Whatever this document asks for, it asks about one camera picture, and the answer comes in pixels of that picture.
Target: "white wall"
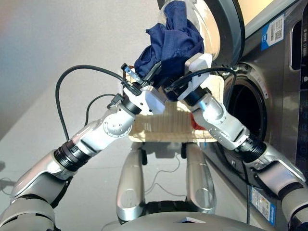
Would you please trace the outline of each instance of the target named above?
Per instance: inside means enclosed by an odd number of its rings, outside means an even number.
[[[124,62],[133,64],[150,42],[145,29],[157,14],[155,0],[1,0],[0,139],[70,66],[92,64],[120,74]],[[91,89],[89,101],[110,81],[79,71],[65,81],[72,87],[62,97],[73,101]]]
[[[273,0],[238,0],[242,9],[245,25],[258,13],[267,7]]]

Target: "red cloth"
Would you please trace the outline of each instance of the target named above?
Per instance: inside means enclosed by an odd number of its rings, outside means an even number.
[[[191,117],[191,125],[192,125],[193,129],[195,129],[195,130],[203,130],[203,131],[206,130],[204,127],[202,127],[202,126],[200,126],[200,125],[198,125],[196,123],[196,121],[193,118],[192,113],[190,114],[190,117]]]

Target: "black ribbed joint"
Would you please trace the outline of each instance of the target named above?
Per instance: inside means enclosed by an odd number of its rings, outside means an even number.
[[[189,106],[194,106],[199,100],[201,100],[205,94],[211,93],[208,88],[203,89],[200,86],[196,88],[196,90],[189,93],[185,98],[184,101]]]
[[[245,142],[238,147],[242,160],[246,163],[257,160],[266,150],[266,144],[250,133]]]
[[[68,141],[54,151],[55,159],[66,169],[75,172],[91,158],[83,153],[73,141]]]
[[[124,96],[124,100],[122,101],[122,105],[126,107],[130,112],[135,115],[138,115],[141,112],[141,109],[133,104],[127,95]]]

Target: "blue cloth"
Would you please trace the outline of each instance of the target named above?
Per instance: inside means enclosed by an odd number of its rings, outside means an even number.
[[[154,79],[155,86],[167,86],[170,78],[175,80],[183,76],[185,62],[198,52],[204,52],[200,33],[186,17],[185,2],[172,1],[164,13],[166,26],[158,23],[146,30],[151,45],[135,62],[136,72],[144,77],[157,62],[162,61],[162,71]]]

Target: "white wire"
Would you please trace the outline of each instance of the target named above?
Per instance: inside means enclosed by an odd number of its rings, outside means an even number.
[[[156,183],[156,182],[155,182],[155,181],[156,181],[156,178],[157,178],[157,176],[158,176],[159,173],[161,173],[161,172],[173,173],[173,172],[175,172],[175,171],[177,171],[177,170],[179,169],[179,167],[180,167],[180,160],[179,160],[179,158],[178,158],[178,155],[180,155],[180,154],[177,154],[177,155],[175,156],[176,159],[178,160],[178,166],[177,166],[174,170],[172,170],[172,171],[159,170],[158,172],[156,172],[151,186],[150,186],[147,190],[145,190],[145,195],[148,195],[149,193],[151,193],[152,190],[154,189],[155,185],[157,185],[158,187],[160,187],[162,190],[164,190],[166,193],[168,193],[168,194],[170,194],[170,195],[178,196],[178,197],[186,196],[186,195],[177,195],[177,194],[171,193],[171,192],[169,192],[167,189],[165,189],[163,186],[161,186],[159,183]]]
[[[110,221],[102,227],[101,231],[103,231],[109,225],[116,225],[116,224],[119,224],[118,220]]]

